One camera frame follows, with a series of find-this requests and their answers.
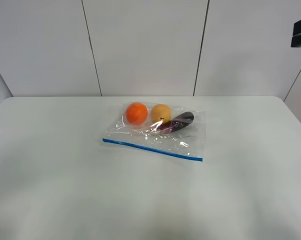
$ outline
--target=small eggplant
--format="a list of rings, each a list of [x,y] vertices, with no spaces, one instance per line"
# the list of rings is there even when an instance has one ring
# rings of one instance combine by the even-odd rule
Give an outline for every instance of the small eggplant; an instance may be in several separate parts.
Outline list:
[[[194,121],[194,114],[190,111],[186,111],[181,115],[178,115],[173,120],[170,120],[157,128],[157,132],[160,134],[170,134],[181,130]]]

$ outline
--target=white table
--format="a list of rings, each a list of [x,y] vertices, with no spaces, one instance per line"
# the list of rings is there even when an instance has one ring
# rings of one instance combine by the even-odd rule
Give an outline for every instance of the white table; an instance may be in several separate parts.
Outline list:
[[[122,104],[205,110],[204,161],[102,142]],[[276,97],[0,105],[0,240],[301,240],[301,124]]]

